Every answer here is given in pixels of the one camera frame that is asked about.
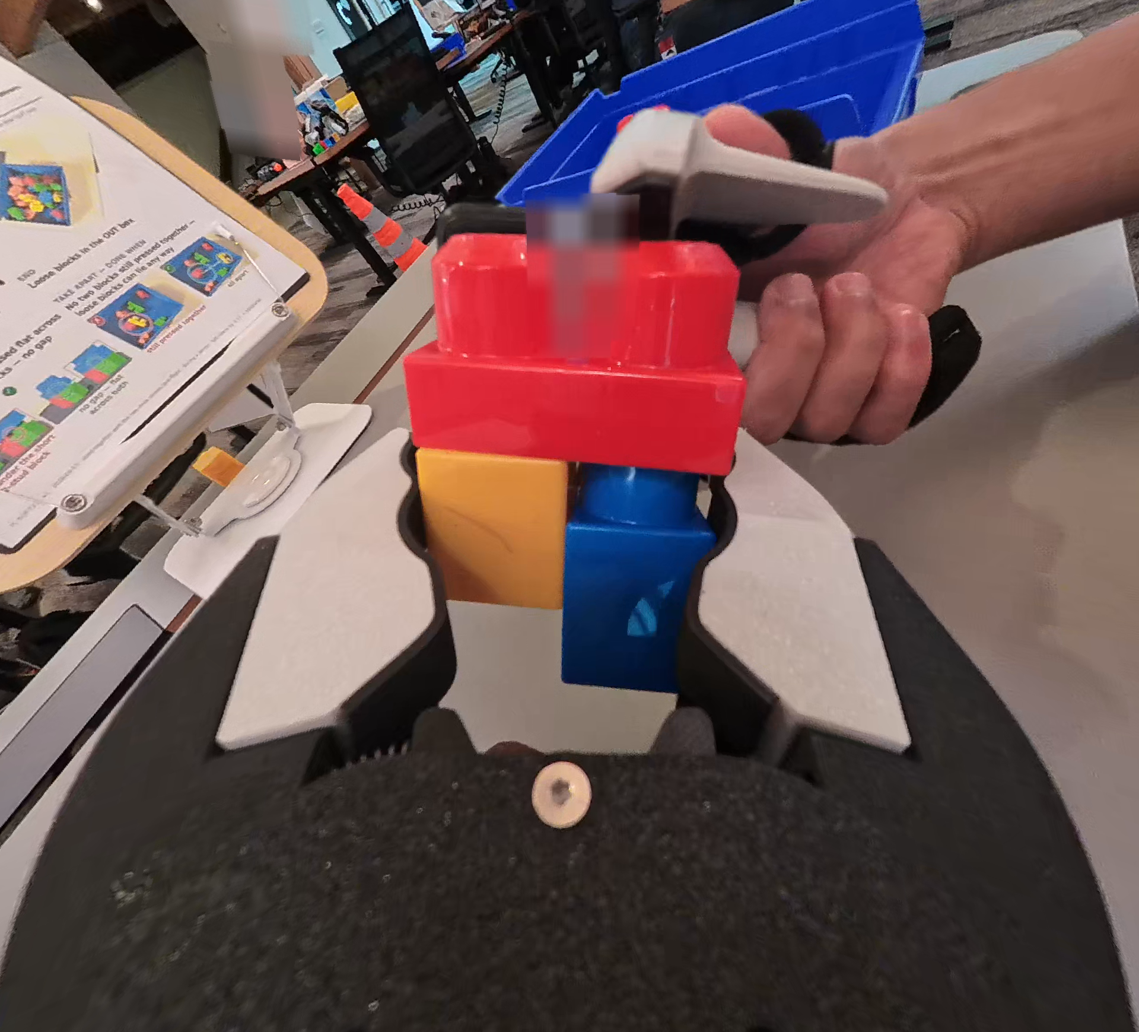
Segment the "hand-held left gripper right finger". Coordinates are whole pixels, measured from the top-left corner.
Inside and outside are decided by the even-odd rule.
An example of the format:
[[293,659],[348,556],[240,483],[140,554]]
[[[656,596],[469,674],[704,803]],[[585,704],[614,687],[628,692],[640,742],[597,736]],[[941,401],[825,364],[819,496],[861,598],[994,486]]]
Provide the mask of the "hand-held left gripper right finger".
[[803,732],[904,755],[911,736],[851,530],[740,431],[711,480],[713,549],[693,571],[677,697],[715,752],[775,765]]

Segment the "red two-stud block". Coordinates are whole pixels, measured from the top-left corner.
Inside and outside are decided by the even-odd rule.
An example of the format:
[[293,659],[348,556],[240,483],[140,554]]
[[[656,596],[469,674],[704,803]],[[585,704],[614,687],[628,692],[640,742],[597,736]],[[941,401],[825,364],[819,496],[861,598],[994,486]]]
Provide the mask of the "red two-stud block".
[[730,470],[739,271],[714,244],[466,232],[432,277],[436,339],[405,359],[417,447]]

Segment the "black office chair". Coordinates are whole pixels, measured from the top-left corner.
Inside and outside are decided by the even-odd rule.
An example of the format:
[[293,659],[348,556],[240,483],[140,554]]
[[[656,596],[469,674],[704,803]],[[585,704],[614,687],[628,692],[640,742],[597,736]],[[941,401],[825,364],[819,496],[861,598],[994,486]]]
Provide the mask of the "black office chair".
[[477,140],[411,10],[396,10],[334,56],[402,191],[437,191],[451,177],[474,181]]

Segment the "yellow single-stud block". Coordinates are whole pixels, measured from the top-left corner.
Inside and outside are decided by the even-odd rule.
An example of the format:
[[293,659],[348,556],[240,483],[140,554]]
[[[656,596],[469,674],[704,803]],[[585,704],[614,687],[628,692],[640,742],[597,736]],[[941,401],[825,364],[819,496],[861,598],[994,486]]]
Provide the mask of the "yellow single-stud block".
[[425,447],[416,466],[448,600],[562,609],[568,462]]

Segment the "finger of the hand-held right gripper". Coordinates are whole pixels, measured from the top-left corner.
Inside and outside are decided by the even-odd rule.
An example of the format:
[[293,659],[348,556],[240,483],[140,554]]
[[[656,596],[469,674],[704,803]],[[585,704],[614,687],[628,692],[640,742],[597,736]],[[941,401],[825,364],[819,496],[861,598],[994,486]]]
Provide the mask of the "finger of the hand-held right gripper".
[[890,195],[870,181],[719,141],[693,113],[646,109],[618,130],[590,193],[649,196],[670,230],[855,223]]

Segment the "person's right hand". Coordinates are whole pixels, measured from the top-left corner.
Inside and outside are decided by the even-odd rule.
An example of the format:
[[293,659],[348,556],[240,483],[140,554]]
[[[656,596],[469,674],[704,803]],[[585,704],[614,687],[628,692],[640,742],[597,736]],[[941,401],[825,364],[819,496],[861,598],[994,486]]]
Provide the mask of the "person's right hand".
[[833,146],[833,171],[880,186],[890,203],[860,223],[813,226],[744,265],[756,305],[741,426],[769,445],[853,437],[880,445],[909,425],[931,378],[928,317],[972,243],[967,218],[927,193],[920,117]]

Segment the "white document stand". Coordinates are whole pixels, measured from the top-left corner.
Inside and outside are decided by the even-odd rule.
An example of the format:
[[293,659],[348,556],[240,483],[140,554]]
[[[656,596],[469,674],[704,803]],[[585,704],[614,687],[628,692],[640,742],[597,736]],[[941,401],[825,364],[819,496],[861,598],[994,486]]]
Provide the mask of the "white document stand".
[[55,519],[63,529],[91,529],[121,503],[144,503],[141,485],[163,456],[199,429],[236,387],[262,367],[276,429],[214,495],[195,524],[146,508],[180,540],[164,570],[200,599],[213,593],[257,541],[278,537],[349,452],[371,419],[364,404],[310,403],[295,409],[277,352],[300,318],[280,298],[265,305],[192,380],[177,390],[123,443],[103,447],[93,461],[64,482]]

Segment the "blue single-stud block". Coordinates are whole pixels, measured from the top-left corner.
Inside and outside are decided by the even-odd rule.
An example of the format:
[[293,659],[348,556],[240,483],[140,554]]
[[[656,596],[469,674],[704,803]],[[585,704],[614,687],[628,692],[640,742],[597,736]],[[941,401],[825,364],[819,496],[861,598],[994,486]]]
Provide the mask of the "blue single-stud block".
[[677,694],[693,571],[715,543],[691,472],[584,465],[565,532],[562,682]]

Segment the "orange traffic cone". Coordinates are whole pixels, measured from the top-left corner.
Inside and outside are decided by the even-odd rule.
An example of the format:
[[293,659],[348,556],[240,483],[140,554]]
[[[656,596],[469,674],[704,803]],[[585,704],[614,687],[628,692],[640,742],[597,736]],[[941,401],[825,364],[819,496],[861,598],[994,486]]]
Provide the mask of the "orange traffic cone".
[[352,185],[342,183],[336,189],[336,196],[369,234],[379,252],[390,257],[396,273],[405,273],[426,253],[426,245],[405,231],[394,218],[386,215],[382,208],[357,193]]

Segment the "blue plastic bin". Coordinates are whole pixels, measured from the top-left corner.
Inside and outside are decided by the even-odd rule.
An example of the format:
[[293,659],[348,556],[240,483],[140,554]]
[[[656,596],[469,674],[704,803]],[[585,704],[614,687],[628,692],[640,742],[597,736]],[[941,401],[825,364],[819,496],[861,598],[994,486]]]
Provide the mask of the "blue plastic bin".
[[636,71],[611,95],[590,93],[498,193],[572,200],[636,112],[798,109],[826,139],[872,136],[912,115],[926,36],[918,0],[808,0]]

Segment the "white instruction sheet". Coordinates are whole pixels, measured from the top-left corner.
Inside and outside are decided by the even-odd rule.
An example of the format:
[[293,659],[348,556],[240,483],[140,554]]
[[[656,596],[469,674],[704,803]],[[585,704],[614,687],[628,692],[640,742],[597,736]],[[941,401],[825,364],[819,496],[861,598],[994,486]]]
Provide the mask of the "white instruction sheet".
[[11,62],[1,101],[2,552],[310,279]]

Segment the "person's right forearm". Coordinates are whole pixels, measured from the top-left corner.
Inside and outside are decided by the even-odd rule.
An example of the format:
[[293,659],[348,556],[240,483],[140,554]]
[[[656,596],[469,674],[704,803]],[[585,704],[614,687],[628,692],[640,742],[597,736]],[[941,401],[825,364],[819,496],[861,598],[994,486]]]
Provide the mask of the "person's right forearm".
[[1134,216],[1134,14],[913,118],[915,170],[965,230],[968,270]]

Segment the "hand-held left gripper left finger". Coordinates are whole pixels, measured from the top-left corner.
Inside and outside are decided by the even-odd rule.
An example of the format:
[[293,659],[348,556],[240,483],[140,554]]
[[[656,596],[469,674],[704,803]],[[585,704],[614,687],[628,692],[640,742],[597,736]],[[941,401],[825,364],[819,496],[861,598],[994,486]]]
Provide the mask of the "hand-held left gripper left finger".
[[226,751],[331,734],[357,760],[411,739],[457,674],[409,429],[336,470],[277,539],[218,728]]

